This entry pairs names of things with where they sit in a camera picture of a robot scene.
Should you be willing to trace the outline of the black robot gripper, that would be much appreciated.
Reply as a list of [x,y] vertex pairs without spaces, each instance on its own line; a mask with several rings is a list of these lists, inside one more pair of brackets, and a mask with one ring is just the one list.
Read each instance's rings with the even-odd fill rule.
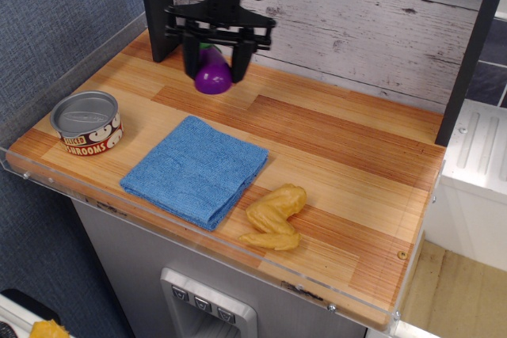
[[255,50],[269,50],[274,19],[245,9],[241,0],[203,0],[167,6],[166,36],[182,39],[185,73],[199,71],[200,42],[234,46],[231,61],[233,83],[240,82]]

